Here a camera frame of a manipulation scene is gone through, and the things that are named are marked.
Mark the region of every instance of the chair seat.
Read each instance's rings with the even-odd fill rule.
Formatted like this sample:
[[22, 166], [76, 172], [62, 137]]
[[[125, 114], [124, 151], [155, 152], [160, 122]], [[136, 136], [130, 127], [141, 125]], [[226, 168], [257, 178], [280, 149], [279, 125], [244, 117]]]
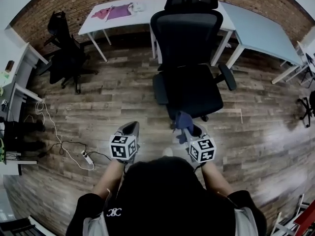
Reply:
[[178, 67], [162, 71], [161, 75], [169, 102], [166, 106], [172, 120], [178, 111], [196, 118], [223, 107], [219, 89], [207, 65]]

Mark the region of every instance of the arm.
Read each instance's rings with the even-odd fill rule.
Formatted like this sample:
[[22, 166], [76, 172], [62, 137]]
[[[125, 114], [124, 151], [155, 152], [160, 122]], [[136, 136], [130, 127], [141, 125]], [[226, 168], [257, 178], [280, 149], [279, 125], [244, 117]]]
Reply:
[[99, 195], [102, 199], [106, 199], [109, 194], [107, 189], [112, 193], [117, 192], [123, 172], [124, 164], [113, 159], [97, 185], [94, 186], [92, 193]]
[[218, 171], [214, 163], [207, 162], [201, 167], [203, 178], [205, 180], [207, 190], [219, 192], [224, 196], [233, 193], [231, 185], [225, 180]]

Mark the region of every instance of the chair armrest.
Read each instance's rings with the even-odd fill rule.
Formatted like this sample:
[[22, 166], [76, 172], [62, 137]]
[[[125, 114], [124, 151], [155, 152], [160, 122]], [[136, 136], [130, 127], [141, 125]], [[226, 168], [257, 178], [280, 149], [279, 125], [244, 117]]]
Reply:
[[159, 105], [168, 104], [168, 98], [165, 90], [164, 80], [161, 74], [153, 77], [153, 90], [154, 95]]
[[228, 69], [227, 66], [224, 64], [220, 64], [219, 69], [221, 71], [221, 74], [218, 75], [217, 77], [215, 77], [214, 80], [215, 80], [216, 84], [225, 80], [225, 82], [228, 86], [228, 89], [230, 91], [235, 90], [236, 89], [236, 82], [235, 82], [235, 79], [234, 79], [234, 76], [233, 76], [231, 70]]

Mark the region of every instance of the white cable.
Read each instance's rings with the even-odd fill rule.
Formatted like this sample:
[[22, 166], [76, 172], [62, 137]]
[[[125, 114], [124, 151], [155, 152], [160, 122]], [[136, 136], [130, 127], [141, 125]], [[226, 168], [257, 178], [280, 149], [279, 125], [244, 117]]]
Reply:
[[68, 155], [70, 156], [70, 158], [71, 158], [73, 161], [75, 161], [75, 162], [77, 163], [77, 165], [78, 165], [82, 170], [87, 170], [87, 171], [92, 171], [92, 170], [94, 170], [94, 168], [95, 168], [94, 163], [93, 163], [93, 168], [92, 168], [92, 169], [86, 169], [86, 168], [81, 167], [80, 164], [70, 155], [69, 151], [66, 150], [66, 149], [63, 147], [63, 144], [62, 144], [62, 142], [61, 142], [61, 140], [59, 139], [58, 134], [57, 134], [56, 124], [54, 123], [54, 121], [53, 121], [53, 120], [51, 119], [51, 117], [50, 117], [50, 114], [49, 114], [49, 112], [48, 112], [48, 110], [47, 110], [46, 103], [45, 103], [44, 101], [42, 101], [42, 102], [41, 102], [41, 103], [42, 103], [42, 108], [41, 108], [41, 109], [38, 109], [39, 103], [40, 103], [40, 102], [37, 102], [37, 103], [36, 103], [36, 106], [35, 106], [35, 113], [36, 113], [37, 115], [43, 114], [43, 117], [44, 117], [43, 124], [44, 124], [44, 123], [45, 123], [45, 115], [44, 115], [44, 113], [43, 113], [42, 111], [43, 111], [44, 105], [45, 105], [46, 112], [47, 112], [47, 114], [48, 114], [48, 116], [49, 116], [49, 119], [50, 119], [50, 121], [54, 124], [55, 132], [56, 132], [56, 137], [57, 137], [58, 141], [60, 142], [61, 147], [68, 153]]
[[31, 115], [26, 116], [24, 122], [27, 120], [27, 118], [28, 118], [29, 116], [31, 117], [31, 119], [33, 120], [33, 123], [34, 123], [34, 118], [33, 118], [33, 116], [31, 116]]

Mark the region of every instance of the person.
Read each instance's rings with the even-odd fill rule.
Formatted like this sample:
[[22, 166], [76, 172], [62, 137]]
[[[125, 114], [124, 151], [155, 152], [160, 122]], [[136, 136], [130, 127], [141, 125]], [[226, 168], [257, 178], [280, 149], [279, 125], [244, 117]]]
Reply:
[[0, 139], [4, 143], [5, 151], [37, 151], [45, 147], [45, 143], [41, 141], [25, 142], [23, 135], [27, 132], [45, 131], [45, 126], [41, 120], [37, 122], [17, 122], [5, 121], [0, 117]]
[[82, 235], [85, 218], [104, 211], [110, 236], [223, 235], [235, 236], [234, 211], [248, 207], [258, 235], [266, 234], [266, 219], [248, 191], [234, 191], [214, 163], [201, 165], [206, 189], [184, 159], [164, 156], [137, 162], [124, 176], [124, 162], [112, 159], [92, 192], [79, 198], [66, 236]]

